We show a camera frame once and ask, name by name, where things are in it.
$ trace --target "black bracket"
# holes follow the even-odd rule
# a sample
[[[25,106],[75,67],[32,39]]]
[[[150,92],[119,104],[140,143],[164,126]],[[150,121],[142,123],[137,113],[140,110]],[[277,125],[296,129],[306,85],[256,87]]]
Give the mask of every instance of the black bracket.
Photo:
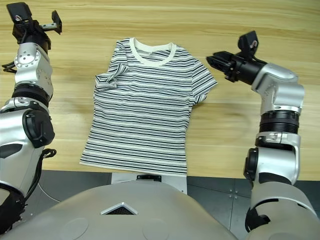
[[[153,180],[154,182],[161,183],[161,175],[137,175],[137,180]]]

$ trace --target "floor tile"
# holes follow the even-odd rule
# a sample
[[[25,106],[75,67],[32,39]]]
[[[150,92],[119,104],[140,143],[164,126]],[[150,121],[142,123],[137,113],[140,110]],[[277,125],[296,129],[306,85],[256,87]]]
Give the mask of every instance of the floor tile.
[[[297,181],[295,186],[304,192],[314,210],[320,211],[320,181]]]
[[[110,173],[79,171],[43,171],[42,188],[60,201],[88,189],[107,185]]]
[[[247,179],[235,179],[234,180],[234,192],[238,196],[243,196],[243,197],[251,197],[251,184],[249,180]]]
[[[230,229],[233,199],[228,193],[188,185],[188,195],[195,199],[218,222]]]
[[[233,199],[230,231],[239,239],[244,240],[247,236],[245,229],[246,214],[250,206],[250,198],[236,196]]]
[[[234,189],[235,180],[233,178],[188,176],[186,183],[192,186],[229,193],[230,190]]]

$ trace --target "wood grain surface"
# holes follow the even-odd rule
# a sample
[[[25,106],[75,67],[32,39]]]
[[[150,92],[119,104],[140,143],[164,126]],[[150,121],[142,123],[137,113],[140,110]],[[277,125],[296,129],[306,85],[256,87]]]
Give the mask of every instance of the wood grain surface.
[[[0,0],[0,63],[11,62],[18,45],[13,23]],[[50,115],[57,155],[46,170],[112,172],[79,164],[93,117],[94,76],[107,70],[116,40],[136,37],[147,45],[174,42],[207,67],[205,57],[238,52],[240,35],[256,30],[257,57],[291,69],[305,87],[300,118],[300,180],[320,180],[320,1],[318,0],[30,0],[32,17],[51,22],[57,10],[61,36],[48,35],[53,67]],[[187,131],[189,176],[242,178],[248,149],[259,129],[260,97],[249,85],[219,82],[194,108]],[[14,76],[0,74],[0,103],[10,98]]]

